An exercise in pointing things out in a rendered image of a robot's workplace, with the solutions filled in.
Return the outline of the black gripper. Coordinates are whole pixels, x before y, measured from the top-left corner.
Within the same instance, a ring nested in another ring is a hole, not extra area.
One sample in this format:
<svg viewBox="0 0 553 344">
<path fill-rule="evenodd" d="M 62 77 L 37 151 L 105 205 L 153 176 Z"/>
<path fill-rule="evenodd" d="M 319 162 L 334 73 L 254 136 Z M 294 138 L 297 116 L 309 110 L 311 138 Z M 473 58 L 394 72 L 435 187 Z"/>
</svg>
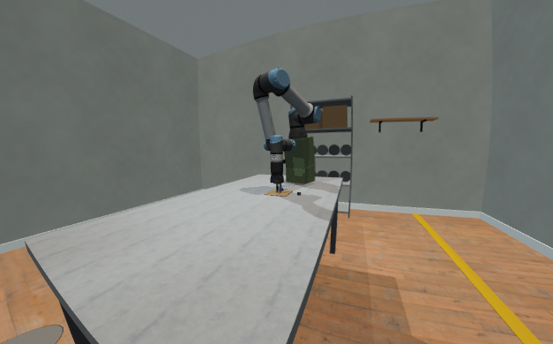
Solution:
<svg viewBox="0 0 553 344">
<path fill-rule="evenodd" d="M 279 189 L 278 184 L 280 185 L 280 192 L 282 192 L 281 184 L 284 183 L 284 163 L 286 163 L 286 160 L 283 160 L 283 154 L 271 154 L 271 183 L 276 183 L 276 192 Z"/>
</svg>

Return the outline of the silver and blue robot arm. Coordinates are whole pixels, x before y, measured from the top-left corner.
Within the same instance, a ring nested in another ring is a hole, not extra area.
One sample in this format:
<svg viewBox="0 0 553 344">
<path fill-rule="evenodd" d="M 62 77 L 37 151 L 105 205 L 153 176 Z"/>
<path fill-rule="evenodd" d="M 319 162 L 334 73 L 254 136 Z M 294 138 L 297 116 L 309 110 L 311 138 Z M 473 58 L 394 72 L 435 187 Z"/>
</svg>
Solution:
<svg viewBox="0 0 553 344">
<path fill-rule="evenodd" d="M 281 135 L 276 135 L 275 133 L 268 101 L 269 93 L 281 96 L 293 107 L 293 109 L 288 111 L 289 139 L 283 139 Z M 295 150 L 296 144 L 293 139 L 307 138 L 304 125 L 307 123 L 318 123 L 321 119 L 320 108 L 313 107 L 310 103 L 307 103 L 290 86 L 288 73 L 281 68 L 273 69 L 257 76 L 253 85 L 253 96 L 258 105 L 265 134 L 264 148 L 266 151 L 270 151 L 270 154 L 283 154 L 283 151 L 290 152 Z"/>
</svg>

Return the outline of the tan mat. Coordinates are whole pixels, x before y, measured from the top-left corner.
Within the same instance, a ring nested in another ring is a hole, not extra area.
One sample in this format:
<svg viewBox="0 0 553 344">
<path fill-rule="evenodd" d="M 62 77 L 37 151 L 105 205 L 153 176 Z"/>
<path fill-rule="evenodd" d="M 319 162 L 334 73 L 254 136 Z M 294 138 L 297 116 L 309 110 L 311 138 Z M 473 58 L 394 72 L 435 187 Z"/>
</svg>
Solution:
<svg viewBox="0 0 553 344">
<path fill-rule="evenodd" d="M 271 196 L 281 196 L 286 197 L 288 194 L 290 194 L 292 191 L 282 191 L 282 192 L 276 192 L 276 190 L 271 190 L 265 193 L 264 195 L 271 195 Z"/>
</svg>

